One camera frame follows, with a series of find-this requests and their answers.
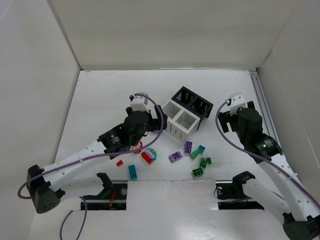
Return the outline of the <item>red white flower lego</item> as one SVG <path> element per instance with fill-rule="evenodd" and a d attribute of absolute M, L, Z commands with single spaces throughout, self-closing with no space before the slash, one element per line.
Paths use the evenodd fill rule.
<path fill-rule="evenodd" d="M 140 152 L 141 152 L 141 150 L 140 150 L 140 148 L 142 148 L 143 147 L 143 143 L 142 143 L 142 141 L 140 141 L 138 144 L 136 144 L 136 145 L 133 145 L 132 147 L 131 147 L 131 150 L 133 151 L 132 153 L 133 154 L 139 154 Z"/>

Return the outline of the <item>red rectangular lego brick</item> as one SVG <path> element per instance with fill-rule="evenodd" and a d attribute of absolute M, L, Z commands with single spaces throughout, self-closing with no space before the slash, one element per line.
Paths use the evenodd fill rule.
<path fill-rule="evenodd" d="M 141 156 L 149 165 L 151 165 L 154 161 L 146 152 L 142 152 Z"/>

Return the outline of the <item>teal square lego brick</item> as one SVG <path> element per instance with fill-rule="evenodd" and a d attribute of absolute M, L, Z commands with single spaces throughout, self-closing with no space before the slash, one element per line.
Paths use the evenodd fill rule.
<path fill-rule="evenodd" d="M 200 146 L 198 147 L 198 150 L 199 150 L 199 152 L 200 152 L 201 154 L 203 154 L 204 151 L 205 151 L 205 147 L 202 146 L 202 145 L 200 145 Z"/>

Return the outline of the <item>small red lego piece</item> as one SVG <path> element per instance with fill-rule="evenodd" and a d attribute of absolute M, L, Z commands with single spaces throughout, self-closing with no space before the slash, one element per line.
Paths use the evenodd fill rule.
<path fill-rule="evenodd" d="M 116 163 L 116 165 L 117 165 L 118 167 L 122 166 L 123 164 L 124 164 L 124 162 L 123 162 L 122 160 L 120 160 L 120 161 L 118 161 L 118 162 Z"/>

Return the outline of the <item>light green lego brick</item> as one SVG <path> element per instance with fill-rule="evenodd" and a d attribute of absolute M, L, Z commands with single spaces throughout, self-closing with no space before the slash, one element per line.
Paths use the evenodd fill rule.
<path fill-rule="evenodd" d="M 199 155 L 200 151 L 197 149 L 195 151 L 193 151 L 191 154 L 190 154 L 190 158 L 192 160 L 194 160 L 198 155 Z"/>

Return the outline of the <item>small green lego piece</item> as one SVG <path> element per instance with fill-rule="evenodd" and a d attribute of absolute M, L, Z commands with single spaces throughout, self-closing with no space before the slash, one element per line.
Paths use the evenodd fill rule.
<path fill-rule="evenodd" d="M 212 160 L 211 160 L 211 158 L 210 158 L 210 157 L 208 157 L 206 160 L 207 160 L 207 164 L 209 164 L 209 165 L 211 165 L 211 164 L 212 164 Z"/>

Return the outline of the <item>dark green lego brick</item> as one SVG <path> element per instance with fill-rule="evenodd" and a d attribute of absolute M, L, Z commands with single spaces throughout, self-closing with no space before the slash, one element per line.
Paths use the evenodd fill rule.
<path fill-rule="evenodd" d="M 200 163 L 199 163 L 199 167 L 205 169 L 208 163 L 208 159 L 207 158 L 201 158 L 200 159 Z"/>

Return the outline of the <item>teal rectangular lego brick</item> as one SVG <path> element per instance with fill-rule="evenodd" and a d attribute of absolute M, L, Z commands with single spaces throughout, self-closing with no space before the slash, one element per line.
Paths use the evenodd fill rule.
<path fill-rule="evenodd" d="M 131 180 L 136 180 L 138 178 L 135 165 L 128 166 L 129 176 Z"/>

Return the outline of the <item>green square lego brick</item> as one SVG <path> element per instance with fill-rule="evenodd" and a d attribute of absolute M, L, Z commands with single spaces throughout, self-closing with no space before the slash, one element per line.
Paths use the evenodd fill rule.
<path fill-rule="evenodd" d="M 204 170 L 202 167 L 196 168 L 192 170 L 192 176 L 194 178 L 199 178 L 202 177 L 204 175 Z"/>

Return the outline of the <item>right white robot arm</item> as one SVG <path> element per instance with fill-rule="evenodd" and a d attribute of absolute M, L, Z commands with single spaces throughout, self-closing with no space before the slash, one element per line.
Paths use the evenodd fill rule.
<path fill-rule="evenodd" d="M 217 110 L 215 123 L 223 138 L 235 132 L 242 147 L 227 142 L 248 154 L 270 177 L 279 194 L 264 187 L 249 171 L 237 174 L 230 182 L 216 185 L 217 198 L 244 200 L 251 198 L 270 212 L 282 225 L 290 240 L 313 240 L 320 236 L 320 203 L 305 189 L 289 166 L 282 148 L 263 132 L 263 119 L 252 101 L 233 104 L 227 99 Z"/>

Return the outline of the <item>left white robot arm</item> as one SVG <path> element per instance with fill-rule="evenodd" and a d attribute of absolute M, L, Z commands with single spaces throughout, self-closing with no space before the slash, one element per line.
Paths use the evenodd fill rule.
<path fill-rule="evenodd" d="M 167 115 L 161 106 L 151 112 L 126 108 L 124 122 L 100 135 L 97 140 L 80 152 L 56 164 L 40 167 L 35 164 L 27 170 L 26 188 L 38 214 L 46 213 L 72 197 L 69 184 L 81 173 L 101 163 L 104 157 L 114 159 L 128 154 L 149 132 L 165 130 Z"/>

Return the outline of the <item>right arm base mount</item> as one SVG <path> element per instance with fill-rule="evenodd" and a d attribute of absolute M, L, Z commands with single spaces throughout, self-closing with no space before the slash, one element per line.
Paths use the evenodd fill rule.
<path fill-rule="evenodd" d="M 244 171 L 232 180 L 216 180 L 214 196 L 218 199 L 218 210 L 264 210 L 264 207 L 245 195 L 243 185 L 256 177 Z"/>

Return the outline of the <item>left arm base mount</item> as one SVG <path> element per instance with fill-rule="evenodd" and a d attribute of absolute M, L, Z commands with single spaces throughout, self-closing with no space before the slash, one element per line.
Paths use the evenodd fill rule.
<path fill-rule="evenodd" d="M 94 180 L 97 193 L 84 195 L 89 211 L 125 211 L 127 209 L 127 180 L 110 180 L 106 173 L 97 173 Z"/>

